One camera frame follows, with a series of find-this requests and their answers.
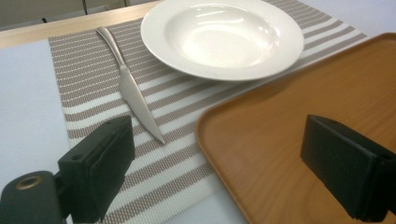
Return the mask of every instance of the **plate rim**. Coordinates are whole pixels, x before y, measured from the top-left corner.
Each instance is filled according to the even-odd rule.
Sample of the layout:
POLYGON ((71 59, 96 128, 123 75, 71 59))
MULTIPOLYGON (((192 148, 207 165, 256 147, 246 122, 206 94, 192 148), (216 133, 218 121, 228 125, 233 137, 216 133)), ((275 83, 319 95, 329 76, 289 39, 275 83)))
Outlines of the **plate rim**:
POLYGON ((262 0, 189 0, 181 2, 165 0, 146 14, 140 26, 140 33, 144 45, 161 62, 188 75, 215 80, 245 81, 277 75, 291 67, 304 50, 304 36, 297 22, 282 9, 262 0), (166 44, 166 25, 179 13, 183 13, 189 7, 199 5, 239 7, 271 22, 278 31, 281 50, 278 50, 276 56, 264 63, 239 68, 213 67, 182 57, 166 44))

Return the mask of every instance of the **table surface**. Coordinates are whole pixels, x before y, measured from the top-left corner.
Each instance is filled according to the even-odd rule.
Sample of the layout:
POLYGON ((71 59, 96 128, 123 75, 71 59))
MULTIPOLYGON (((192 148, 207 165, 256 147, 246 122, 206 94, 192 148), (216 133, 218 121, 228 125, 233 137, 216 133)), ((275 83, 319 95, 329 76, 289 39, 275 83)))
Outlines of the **table surface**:
MULTIPOLYGON (((314 1, 300 0, 317 8, 330 16, 344 21, 370 37, 382 33, 396 32, 396 1, 384 0, 378 4, 374 0, 350 1, 314 1)), ((45 76, 51 67, 40 62, 49 52, 47 38, 55 35, 73 34, 99 26, 108 26, 124 21, 136 20, 144 15, 158 1, 143 5, 125 7, 107 12, 92 14, 64 21, 55 21, 30 27, 0 32, 0 152, 11 158, 0 160, 12 166, 11 172, 3 170, 0 189, 16 178, 36 170, 50 170, 56 172, 56 164, 42 165, 29 161, 54 160, 59 158, 56 153, 51 154, 51 148, 59 151, 69 149, 64 117, 54 77, 45 76), (21 53, 25 50, 42 48, 35 57, 28 57, 21 53), (18 67, 17 63, 6 66, 1 60, 19 59, 20 62, 30 60, 29 66, 39 68, 42 75, 29 77, 29 66, 18 67), (28 155, 15 153, 18 148, 40 148, 46 155, 28 155), (23 160, 23 165, 15 161, 23 160)), ((210 196, 201 203, 169 220, 168 223, 245 223, 241 213, 225 190, 210 196)))

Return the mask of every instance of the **woven placemat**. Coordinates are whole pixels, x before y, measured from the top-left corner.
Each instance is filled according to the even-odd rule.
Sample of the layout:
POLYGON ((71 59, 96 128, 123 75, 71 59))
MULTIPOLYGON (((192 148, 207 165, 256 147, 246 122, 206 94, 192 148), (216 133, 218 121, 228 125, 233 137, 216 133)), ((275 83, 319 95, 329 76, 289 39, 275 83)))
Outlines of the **woven placemat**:
MULTIPOLYGON (((362 32, 295 0, 267 1, 291 15, 304 33, 304 52, 284 74, 367 38, 362 32)), ((106 120, 130 115, 136 159, 104 223, 161 223, 223 188, 195 143, 199 116, 266 82, 220 82, 188 76, 157 60, 140 36, 142 20, 108 27, 148 102, 166 145, 134 118, 119 93, 119 69, 94 31, 49 39, 70 147, 106 120)))

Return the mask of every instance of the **knife handle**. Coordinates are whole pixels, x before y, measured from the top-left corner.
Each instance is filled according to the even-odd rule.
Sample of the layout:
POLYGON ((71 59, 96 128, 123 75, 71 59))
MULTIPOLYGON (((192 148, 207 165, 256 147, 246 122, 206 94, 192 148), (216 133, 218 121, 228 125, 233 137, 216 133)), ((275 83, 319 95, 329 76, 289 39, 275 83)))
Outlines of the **knife handle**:
POLYGON ((101 35, 102 38, 110 46, 111 51, 113 51, 113 54, 116 57, 117 63, 119 63, 119 65, 125 64, 125 61, 122 58, 122 54, 120 53, 120 49, 117 46, 116 39, 114 38, 113 34, 111 34, 106 27, 99 27, 96 29, 96 32, 101 35))

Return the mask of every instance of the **white table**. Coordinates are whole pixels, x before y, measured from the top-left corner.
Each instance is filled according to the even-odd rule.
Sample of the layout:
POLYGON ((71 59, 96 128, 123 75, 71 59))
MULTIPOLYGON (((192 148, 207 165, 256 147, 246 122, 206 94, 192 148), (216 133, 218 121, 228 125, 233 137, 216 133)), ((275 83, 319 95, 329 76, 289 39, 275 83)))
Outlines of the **white table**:
MULTIPOLYGON (((370 37, 396 32, 394 0, 301 2, 349 23, 370 37)), ((0 49, 0 143, 0 189, 12 179, 33 171, 56 173, 57 160, 69 149, 47 40, 0 49)), ((245 222, 225 190, 168 221, 245 222)))

